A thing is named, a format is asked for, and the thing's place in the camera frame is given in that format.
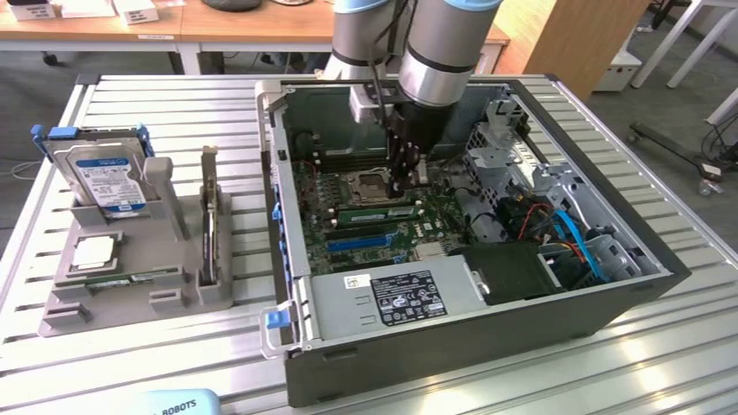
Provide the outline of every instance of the red cable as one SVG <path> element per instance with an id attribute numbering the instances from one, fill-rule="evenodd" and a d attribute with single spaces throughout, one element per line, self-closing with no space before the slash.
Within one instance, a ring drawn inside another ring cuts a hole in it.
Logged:
<path id="1" fill-rule="evenodd" d="M 540 206 L 545 208 L 551 208 L 545 203 L 533 203 L 532 206 L 529 206 L 528 213 L 525 214 L 525 220 L 521 223 L 520 233 L 517 234 L 517 240 L 521 239 L 521 234 L 525 232 L 525 227 L 528 226 L 528 220 L 529 220 L 529 215 L 532 214 L 532 209 Z"/>
<path id="2" fill-rule="evenodd" d="M 580 254 L 579 248 L 571 242 L 561 241 L 560 243 L 564 244 L 565 246 L 568 246 L 572 249 L 573 253 L 579 257 L 579 261 L 583 263 L 584 262 L 584 256 Z"/>

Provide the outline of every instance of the blue hard drive label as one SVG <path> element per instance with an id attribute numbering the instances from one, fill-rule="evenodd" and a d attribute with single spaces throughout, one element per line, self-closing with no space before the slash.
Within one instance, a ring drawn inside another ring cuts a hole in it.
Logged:
<path id="1" fill-rule="evenodd" d="M 126 158 L 98 158 L 74 162 L 79 177 L 97 205 L 108 212 L 133 213 L 144 208 L 146 200 L 138 182 L 129 177 Z"/>

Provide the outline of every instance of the blue pcie slot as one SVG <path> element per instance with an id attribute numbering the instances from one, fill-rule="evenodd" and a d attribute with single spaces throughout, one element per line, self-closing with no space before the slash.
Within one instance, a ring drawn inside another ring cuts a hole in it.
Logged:
<path id="1" fill-rule="evenodd" d="M 337 252 L 346 251 L 349 249 L 370 248 L 373 246 L 386 246 L 389 239 L 386 235 L 373 236 L 369 238 L 354 240 L 332 240 L 326 243 L 326 251 Z"/>

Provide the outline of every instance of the white table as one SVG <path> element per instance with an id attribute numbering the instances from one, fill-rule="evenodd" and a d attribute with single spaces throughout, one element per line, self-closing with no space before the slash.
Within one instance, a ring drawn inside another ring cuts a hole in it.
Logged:
<path id="1" fill-rule="evenodd" d="M 689 25 L 691 20 L 696 16 L 699 10 L 703 6 L 716 6 L 716 7 L 724 7 L 728 9 L 727 13 L 724 13 L 723 17 L 719 19 L 719 21 L 715 24 L 715 27 L 709 30 L 707 35 L 704 36 L 704 40 L 693 49 L 693 52 L 691 53 L 689 57 L 681 64 L 681 67 L 679 67 L 679 70 L 673 74 L 673 77 L 668 80 L 665 83 L 668 87 L 676 88 L 679 85 L 679 82 L 681 82 L 683 77 L 685 74 L 691 71 L 691 68 L 704 56 L 704 53 L 708 51 L 709 46 L 716 41 L 716 38 L 723 34 L 724 29 L 729 26 L 729 23 L 733 21 L 735 17 L 738 16 L 738 0 L 691 0 L 691 5 L 687 8 L 687 10 L 683 12 L 681 18 L 679 18 L 679 21 L 673 25 L 673 28 L 668 32 L 668 35 L 665 36 L 665 39 L 660 42 L 660 45 L 657 45 L 656 51 L 649 56 L 648 61 L 645 62 L 645 65 L 643 65 L 643 68 L 635 75 L 635 78 L 632 79 L 631 86 L 635 88 L 640 88 L 643 85 L 643 82 L 645 81 L 647 77 L 649 76 L 651 72 L 653 72 L 653 69 L 660 62 L 660 60 L 664 58 L 665 53 L 668 52 L 668 49 L 673 46 L 673 43 L 676 42 L 676 38 Z"/>
<path id="2" fill-rule="evenodd" d="M 226 414 L 577 415 L 735 408 L 738 257 L 563 84 L 535 75 L 517 79 L 691 268 L 691 277 L 592 337 L 300 410 L 288 407 L 282 363 L 262 359 L 256 331 L 258 310 L 274 302 L 274 286 L 253 83 L 278 77 L 102 76 L 96 85 L 73 88 L 59 125 L 146 124 L 154 151 L 173 160 L 178 195 L 198 191 L 201 146 L 220 146 L 217 176 L 233 196 L 236 305 L 204 315 L 37 337 L 49 276 L 71 223 L 65 210 L 71 194 L 43 163 L 0 261 L 0 292 L 6 292 L 0 412 L 108 414 L 129 393 L 192 387 L 217 393 Z M 563 159 L 535 123 L 529 139 L 549 160 Z"/>

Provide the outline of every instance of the white box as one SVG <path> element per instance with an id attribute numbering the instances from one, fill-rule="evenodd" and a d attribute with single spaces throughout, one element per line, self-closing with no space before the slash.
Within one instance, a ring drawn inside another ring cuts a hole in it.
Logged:
<path id="1" fill-rule="evenodd" d="M 631 83 L 632 76 L 640 67 L 640 60 L 624 51 L 615 55 L 609 67 L 599 80 L 595 92 L 620 92 Z"/>
<path id="2" fill-rule="evenodd" d="M 124 24 L 154 22 L 158 20 L 156 5 L 150 0 L 113 0 L 114 9 Z"/>
<path id="3" fill-rule="evenodd" d="M 54 8 L 50 4 L 30 4 L 27 6 L 11 6 L 10 13 L 13 13 L 14 20 L 35 20 L 35 19 L 53 19 L 55 17 Z"/>
<path id="4" fill-rule="evenodd" d="M 61 17 L 112 17 L 114 8 L 112 0 L 61 0 Z"/>

